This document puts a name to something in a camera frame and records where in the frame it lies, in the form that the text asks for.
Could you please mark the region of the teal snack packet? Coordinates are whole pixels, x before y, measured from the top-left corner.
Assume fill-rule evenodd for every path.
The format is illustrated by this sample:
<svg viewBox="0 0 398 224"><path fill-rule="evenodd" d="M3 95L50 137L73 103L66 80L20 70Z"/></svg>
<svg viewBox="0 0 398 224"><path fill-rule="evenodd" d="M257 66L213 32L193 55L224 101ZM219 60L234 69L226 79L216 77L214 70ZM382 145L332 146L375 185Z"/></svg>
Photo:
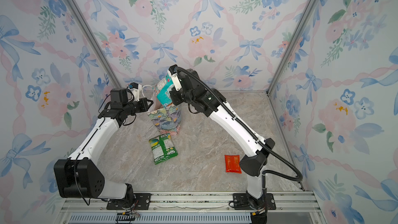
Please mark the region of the teal snack packet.
<svg viewBox="0 0 398 224"><path fill-rule="evenodd" d="M167 107L172 104L172 99L170 96L170 91L174 87L174 84L169 76L165 76L161 79L154 88L154 92L156 94L157 99L159 102L164 106Z"/></svg>

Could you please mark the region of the floral paper gift bag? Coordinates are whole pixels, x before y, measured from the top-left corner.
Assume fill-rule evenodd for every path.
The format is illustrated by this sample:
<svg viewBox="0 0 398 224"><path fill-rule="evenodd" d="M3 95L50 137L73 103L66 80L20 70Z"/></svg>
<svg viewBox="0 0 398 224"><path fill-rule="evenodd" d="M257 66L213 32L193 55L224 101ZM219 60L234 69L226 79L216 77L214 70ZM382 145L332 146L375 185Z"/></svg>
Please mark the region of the floral paper gift bag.
<svg viewBox="0 0 398 224"><path fill-rule="evenodd" d="M170 135L177 135L180 131L181 123L181 107L173 103L164 107L156 97L153 87L153 96L151 100L154 104L147 112L149 119L161 134L169 133Z"/></svg>

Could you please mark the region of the green snack packet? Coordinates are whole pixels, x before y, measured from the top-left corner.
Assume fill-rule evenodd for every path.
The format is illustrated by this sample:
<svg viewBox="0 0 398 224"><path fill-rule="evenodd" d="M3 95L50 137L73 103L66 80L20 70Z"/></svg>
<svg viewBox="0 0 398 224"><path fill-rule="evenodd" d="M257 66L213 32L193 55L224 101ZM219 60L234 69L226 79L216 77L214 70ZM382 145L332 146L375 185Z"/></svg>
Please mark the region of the green snack packet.
<svg viewBox="0 0 398 224"><path fill-rule="evenodd" d="M149 144L153 153L155 165L178 156L178 151L176 150L169 133L150 139Z"/></svg>

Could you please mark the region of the red snack packet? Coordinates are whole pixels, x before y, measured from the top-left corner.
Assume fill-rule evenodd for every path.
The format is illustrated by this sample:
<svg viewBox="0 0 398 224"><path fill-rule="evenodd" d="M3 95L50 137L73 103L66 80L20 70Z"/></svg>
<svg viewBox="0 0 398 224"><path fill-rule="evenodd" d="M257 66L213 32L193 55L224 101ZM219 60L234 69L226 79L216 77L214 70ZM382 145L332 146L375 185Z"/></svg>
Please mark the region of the red snack packet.
<svg viewBox="0 0 398 224"><path fill-rule="evenodd" d="M240 162L239 155L225 155L224 159L225 159L227 173L241 174L241 168L239 165Z"/></svg>

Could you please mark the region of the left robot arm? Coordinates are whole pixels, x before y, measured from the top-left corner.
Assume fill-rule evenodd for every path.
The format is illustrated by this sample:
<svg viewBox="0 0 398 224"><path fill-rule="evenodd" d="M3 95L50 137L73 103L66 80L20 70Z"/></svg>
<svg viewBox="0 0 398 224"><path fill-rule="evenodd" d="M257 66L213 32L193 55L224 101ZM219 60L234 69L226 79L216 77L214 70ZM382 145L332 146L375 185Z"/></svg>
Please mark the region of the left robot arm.
<svg viewBox="0 0 398 224"><path fill-rule="evenodd" d="M107 103L83 143L68 158L55 163L53 168L59 195L62 198L108 199L133 205L132 186L106 179L97 163L111 137L126 119L147 112L152 105L153 101L147 98Z"/></svg>

